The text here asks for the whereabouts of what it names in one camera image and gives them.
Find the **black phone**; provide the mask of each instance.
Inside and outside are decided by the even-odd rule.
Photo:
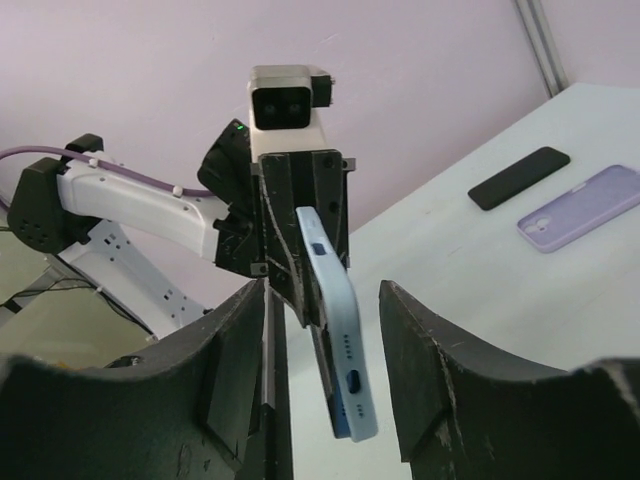
[[[468,192],[469,198],[482,210],[492,210],[568,165],[570,161],[566,153],[542,147],[473,187]]]

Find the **white wall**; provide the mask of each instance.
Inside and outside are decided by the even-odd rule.
[[[640,87],[640,2],[542,3],[570,83]]]
[[[354,228],[545,100],[502,0],[3,0],[0,57],[0,148],[90,131],[128,167],[185,186],[246,117],[253,65],[318,64],[337,78],[328,137],[359,160]],[[5,162],[0,192],[33,160]],[[135,240],[205,304],[244,281]]]

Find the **lavender phone case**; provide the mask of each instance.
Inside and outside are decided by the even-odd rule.
[[[542,253],[555,252],[640,204],[640,172],[612,165],[518,222]]]

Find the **purple cable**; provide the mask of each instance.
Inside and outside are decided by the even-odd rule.
[[[70,157],[74,160],[79,160],[84,163],[89,163],[92,157],[84,154],[73,152],[71,150],[65,150],[64,148],[56,148],[56,147],[40,147],[40,146],[26,146],[26,147],[16,147],[9,148],[7,150],[0,151],[0,160],[3,160],[7,157],[11,157],[13,155],[20,155],[22,153],[45,153],[49,155],[60,155],[64,157]],[[145,185],[149,185],[151,187],[159,188],[160,190],[165,190],[167,192],[173,192],[173,187],[175,185],[171,185],[170,183],[163,182],[161,180],[156,180],[155,178],[147,177],[138,172],[134,172],[133,170],[129,170],[128,168],[121,167],[120,165],[116,165],[109,162],[104,162],[102,160],[98,160],[98,167],[108,170],[110,172],[117,173],[124,177],[131,178],[140,183],[144,183]],[[182,190],[182,195],[185,197],[212,197],[214,196],[209,190],[197,190],[194,188],[185,188]],[[0,200],[0,208],[7,211],[9,207],[6,203]]]

